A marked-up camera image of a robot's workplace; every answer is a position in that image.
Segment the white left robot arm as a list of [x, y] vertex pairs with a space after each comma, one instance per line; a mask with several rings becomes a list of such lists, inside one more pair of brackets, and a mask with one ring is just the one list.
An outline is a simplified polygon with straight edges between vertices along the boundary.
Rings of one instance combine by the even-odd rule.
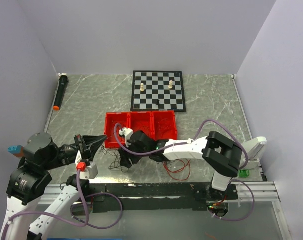
[[[76, 201], [88, 199], [90, 180], [98, 175], [94, 157], [106, 139], [106, 135], [78, 134], [74, 144], [58, 147], [50, 134], [40, 132], [30, 137], [25, 147], [11, 146], [8, 151], [21, 160], [9, 179], [0, 239], [46, 240]], [[68, 178], [66, 186], [46, 212], [36, 214], [41, 197], [52, 181], [49, 171], [70, 164], [74, 164], [80, 173]]]

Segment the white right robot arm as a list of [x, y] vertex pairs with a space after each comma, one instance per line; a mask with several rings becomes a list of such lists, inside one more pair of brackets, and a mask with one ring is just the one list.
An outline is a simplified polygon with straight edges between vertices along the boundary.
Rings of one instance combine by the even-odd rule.
[[175, 160], [204, 160], [214, 170], [210, 195], [221, 199], [227, 194], [227, 188], [233, 178], [238, 176], [244, 148], [216, 131], [196, 140], [161, 139], [154, 140], [142, 130], [134, 131], [124, 127], [115, 132], [116, 139], [124, 137], [124, 161], [136, 164], [142, 157], [148, 157], [158, 163]]

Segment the red three-compartment plastic tray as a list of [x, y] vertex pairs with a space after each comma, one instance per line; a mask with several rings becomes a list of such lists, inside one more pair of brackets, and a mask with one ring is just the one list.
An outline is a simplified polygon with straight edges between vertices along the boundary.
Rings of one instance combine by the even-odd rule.
[[114, 135], [114, 127], [117, 123], [135, 132], [144, 131], [154, 140], [178, 139], [176, 115], [172, 110], [108, 112], [104, 127], [104, 134], [107, 135], [105, 147], [108, 149], [120, 147]]

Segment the black and grey chessboard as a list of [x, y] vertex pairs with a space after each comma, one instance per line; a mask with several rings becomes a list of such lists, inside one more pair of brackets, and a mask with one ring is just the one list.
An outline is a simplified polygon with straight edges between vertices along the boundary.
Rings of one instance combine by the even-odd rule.
[[174, 111], [185, 113], [186, 99], [184, 79], [181, 71], [135, 70], [132, 79], [131, 106], [132, 112], [141, 111]]

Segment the white chess piece left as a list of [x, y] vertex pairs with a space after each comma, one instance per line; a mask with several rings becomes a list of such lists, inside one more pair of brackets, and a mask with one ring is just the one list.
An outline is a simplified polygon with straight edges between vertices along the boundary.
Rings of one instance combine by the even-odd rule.
[[145, 85], [143, 83], [140, 84], [140, 91], [141, 92], [145, 91]]

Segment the white chess piece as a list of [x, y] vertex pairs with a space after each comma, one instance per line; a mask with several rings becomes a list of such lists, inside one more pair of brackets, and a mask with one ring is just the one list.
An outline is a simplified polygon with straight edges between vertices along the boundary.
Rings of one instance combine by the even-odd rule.
[[170, 80], [170, 81], [169, 81], [169, 85], [168, 85], [168, 88], [169, 88], [169, 89], [172, 89], [172, 88], [173, 88], [173, 83], [174, 83], [173, 80]]
[[141, 92], [145, 91], [145, 85], [143, 83], [140, 84], [140, 91]]

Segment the white chess piece right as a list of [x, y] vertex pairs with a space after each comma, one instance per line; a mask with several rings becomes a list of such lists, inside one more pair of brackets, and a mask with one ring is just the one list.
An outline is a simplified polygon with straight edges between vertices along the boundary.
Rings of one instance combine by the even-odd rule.
[[174, 83], [173, 80], [170, 80], [170, 81], [169, 81], [169, 85], [168, 85], [168, 88], [169, 88], [169, 89], [172, 89], [172, 88], [173, 88], [173, 83]]

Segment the black marker with orange cap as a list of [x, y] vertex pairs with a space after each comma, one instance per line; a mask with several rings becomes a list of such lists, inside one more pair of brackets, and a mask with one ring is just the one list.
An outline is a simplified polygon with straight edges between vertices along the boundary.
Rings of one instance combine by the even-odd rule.
[[68, 76], [61, 75], [60, 79], [59, 79], [59, 84], [58, 84], [58, 89], [57, 89], [54, 105], [53, 105], [53, 109], [55, 111], [59, 111], [61, 109], [68, 83], [69, 83]]

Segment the blue and brown toy block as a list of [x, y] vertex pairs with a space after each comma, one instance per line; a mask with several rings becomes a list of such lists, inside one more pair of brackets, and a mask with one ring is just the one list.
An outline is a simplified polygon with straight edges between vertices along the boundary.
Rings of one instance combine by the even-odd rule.
[[24, 157], [24, 147], [21, 145], [12, 145], [8, 148], [8, 152], [17, 158]]

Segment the green small toy block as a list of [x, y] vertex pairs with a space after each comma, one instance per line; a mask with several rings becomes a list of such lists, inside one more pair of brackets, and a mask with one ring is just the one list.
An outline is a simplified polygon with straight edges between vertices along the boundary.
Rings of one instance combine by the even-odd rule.
[[240, 169], [238, 172], [239, 178], [248, 178], [250, 176], [250, 170], [249, 169]]

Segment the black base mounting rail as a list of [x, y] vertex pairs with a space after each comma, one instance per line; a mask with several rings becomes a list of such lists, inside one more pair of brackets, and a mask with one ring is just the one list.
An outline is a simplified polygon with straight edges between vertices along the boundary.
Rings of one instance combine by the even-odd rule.
[[206, 211], [207, 204], [239, 199], [237, 188], [231, 184], [223, 193], [211, 189], [209, 182], [169, 183], [101, 183], [91, 184], [87, 202], [93, 213], [119, 211], [118, 197], [125, 211], [193, 210]]

